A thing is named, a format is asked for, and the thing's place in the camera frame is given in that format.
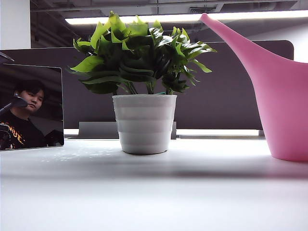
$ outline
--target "white flower pot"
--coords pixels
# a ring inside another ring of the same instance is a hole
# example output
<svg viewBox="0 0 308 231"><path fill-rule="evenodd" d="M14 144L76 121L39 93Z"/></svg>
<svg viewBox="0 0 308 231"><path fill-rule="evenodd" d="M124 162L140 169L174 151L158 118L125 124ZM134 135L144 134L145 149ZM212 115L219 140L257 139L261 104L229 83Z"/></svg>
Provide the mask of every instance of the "white flower pot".
<svg viewBox="0 0 308 231"><path fill-rule="evenodd" d="M168 149L176 95L115 95L112 98L124 152L156 154Z"/></svg>

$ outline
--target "pink watering can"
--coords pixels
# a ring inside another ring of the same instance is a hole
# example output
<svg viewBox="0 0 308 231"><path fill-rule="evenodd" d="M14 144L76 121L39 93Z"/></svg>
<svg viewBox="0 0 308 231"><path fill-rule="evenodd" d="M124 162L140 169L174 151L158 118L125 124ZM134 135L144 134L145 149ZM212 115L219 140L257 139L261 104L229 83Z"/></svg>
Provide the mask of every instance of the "pink watering can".
<svg viewBox="0 0 308 231"><path fill-rule="evenodd" d="M308 64L276 55L206 13L201 21L225 40L248 72L272 156L308 161Z"/></svg>

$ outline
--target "man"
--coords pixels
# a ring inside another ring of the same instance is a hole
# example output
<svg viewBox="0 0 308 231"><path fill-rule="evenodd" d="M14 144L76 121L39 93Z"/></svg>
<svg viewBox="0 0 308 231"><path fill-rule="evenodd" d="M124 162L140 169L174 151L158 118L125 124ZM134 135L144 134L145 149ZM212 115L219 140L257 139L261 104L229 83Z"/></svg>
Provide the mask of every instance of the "man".
<svg viewBox="0 0 308 231"><path fill-rule="evenodd" d="M0 123L9 126L11 142L8 148L36 148L46 147L43 133L30 120L46 99L45 86L38 80L24 80L14 89L14 96L27 101L27 107L12 107L10 111L0 115Z"/></svg>

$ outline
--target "ceiling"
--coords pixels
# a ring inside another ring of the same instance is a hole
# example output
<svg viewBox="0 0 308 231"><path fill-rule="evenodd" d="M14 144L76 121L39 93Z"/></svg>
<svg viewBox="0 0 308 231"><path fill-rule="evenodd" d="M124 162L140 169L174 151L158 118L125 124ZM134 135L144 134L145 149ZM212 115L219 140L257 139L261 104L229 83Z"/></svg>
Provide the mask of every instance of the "ceiling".
<svg viewBox="0 0 308 231"><path fill-rule="evenodd" d="M72 39L88 39L95 25L72 26L65 18L104 17L112 10L120 16L179 13L226 13L307 10L308 0L30 0L31 47L70 47ZM244 35L271 31L272 26L294 26L307 23L307 19L282 19L266 23L250 20L227 21ZM207 29L201 23L164 23L168 34L173 26L184 27L188 33Z"/></svg>

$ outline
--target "ceiling light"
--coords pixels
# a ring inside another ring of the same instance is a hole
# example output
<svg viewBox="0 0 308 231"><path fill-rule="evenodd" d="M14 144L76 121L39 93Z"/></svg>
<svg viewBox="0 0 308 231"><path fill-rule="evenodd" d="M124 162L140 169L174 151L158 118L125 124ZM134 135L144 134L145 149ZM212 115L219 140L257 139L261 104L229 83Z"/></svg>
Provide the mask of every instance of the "ceiling light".
<svg viewBox="0 0 308 231"><path fill-rule="evenodd" d="M308 11L272 11L272 12L246 12L246 13L209 13L211 18L218 20L230 19L261 19L261 18L301 18L308 17ZM201 14L168 14L168 15L145 15L139 18L145 22L194 22L198 21ZM101 18L67 18L66 21L72 25L106 23L108 17ZM124 23L131 23L136 20L135 16L122 16Z"/></svg>

